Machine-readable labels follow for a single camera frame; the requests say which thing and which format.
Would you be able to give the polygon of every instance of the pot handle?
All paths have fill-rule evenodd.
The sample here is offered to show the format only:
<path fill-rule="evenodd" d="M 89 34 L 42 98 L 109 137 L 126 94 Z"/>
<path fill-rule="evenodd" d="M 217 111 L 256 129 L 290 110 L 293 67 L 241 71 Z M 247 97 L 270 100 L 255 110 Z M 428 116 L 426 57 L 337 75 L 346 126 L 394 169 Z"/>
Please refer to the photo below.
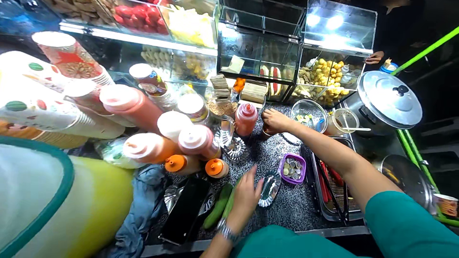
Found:
<path fill-rule="evenodd" d="M 370 124 L 373 124 L 375 125 L 376 124 L 376 121 L 373 121 L 373 119 L 368 115 L 368 112 L 367 112 L 367 108 L 365 107 L 365 105 L 362 105 L 358 111 L 360 112 L 360 114 L 368 120 L 368 122 L 370 122 Z"/>

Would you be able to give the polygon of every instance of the wrist watch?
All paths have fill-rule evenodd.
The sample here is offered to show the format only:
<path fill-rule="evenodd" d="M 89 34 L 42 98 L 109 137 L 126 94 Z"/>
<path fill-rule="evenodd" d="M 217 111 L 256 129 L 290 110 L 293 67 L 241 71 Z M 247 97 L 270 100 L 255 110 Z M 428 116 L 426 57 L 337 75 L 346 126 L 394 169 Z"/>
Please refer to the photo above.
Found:
<path fill-rule="evenodd" d="M 226 219 L 221 219 L 218 222 L 218 233 L 221 233 L 227 240 L 231 240 L 235 244 L 239 240 L 239 234 L 235 234 L 227 225 Z"/>

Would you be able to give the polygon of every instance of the mobile phone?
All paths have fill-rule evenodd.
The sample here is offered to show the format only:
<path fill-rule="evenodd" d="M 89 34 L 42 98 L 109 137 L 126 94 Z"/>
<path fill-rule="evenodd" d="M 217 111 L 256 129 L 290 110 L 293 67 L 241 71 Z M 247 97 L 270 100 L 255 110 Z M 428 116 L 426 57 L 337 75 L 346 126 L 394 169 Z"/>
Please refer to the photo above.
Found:
<path fill-rule="evenodd" d="M 209 192 L 210 183 L 198 178 L 189 178 L 179 199 L 172 208 L 161 229 L 160 239 L 182 245 L 188 239 L 199 210 Z"/>

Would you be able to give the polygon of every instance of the purple plastic container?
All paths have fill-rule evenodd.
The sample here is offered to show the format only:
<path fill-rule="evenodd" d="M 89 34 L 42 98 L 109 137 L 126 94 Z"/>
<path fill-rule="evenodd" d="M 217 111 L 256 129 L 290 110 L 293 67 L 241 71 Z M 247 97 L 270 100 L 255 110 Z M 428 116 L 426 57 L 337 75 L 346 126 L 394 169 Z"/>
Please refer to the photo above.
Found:
<path fill-rule="evenodd" d="M 295 160 L 299 161 L 300 164 L 301 164 L 301 178 L 298 179 L 298 180 L 295 180 L 293 178 L 288 178 L 286 176 L 284 176 L 284 162 L 287 158 L 294 158 Z M 303 181 L 304 181 L 304 177 L 306 175 L 306 161 L 304 160 L 304 158 L 302 156 L 299 156 L 297 154 L 292 154 L 292 153 L 287 153 L 284 155 L 284 157 L 280 160 L 280 163 L 279 163 L 279 168 L 277 168 L 277 172 L 280 173 L 280 177 L 289 182 L 289 183 L 292 183 L 292 184 L 301 184 Z"/>

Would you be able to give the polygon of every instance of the person's hand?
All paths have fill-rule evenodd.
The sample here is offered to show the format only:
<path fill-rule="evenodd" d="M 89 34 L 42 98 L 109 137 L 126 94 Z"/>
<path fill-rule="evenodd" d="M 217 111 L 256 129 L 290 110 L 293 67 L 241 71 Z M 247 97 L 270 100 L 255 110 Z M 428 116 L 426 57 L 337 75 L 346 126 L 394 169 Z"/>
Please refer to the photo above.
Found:
<path fill-rule="evenodd" d="M 271 108 L 266 109 L 261 114 L 263 122 L 267 125 L 267 134 L 274 135 L 277 133 L 287 132 L 291 128 L 293 120 L 281 112 Z"/>
<path fill-rule="evenodd" d="M 373 54 L 371 54 L 367 59 L 365 59 L 365 63 L 367 64 L 377 64 L 381 61 L 381 59 L 384 57 L 384 52 L 382 51 L 377 51 Z"/>
<path fill-rule="evenodd" d="M 263 179 L 258 181 L 257 188 L 254 189 L 256 171 L 257 166 L 255 165 L 242 176 L 236 186 L 233 208 L 228 215 L 226 224 L 237 234 L 244 229 L 260 200 Z"/>

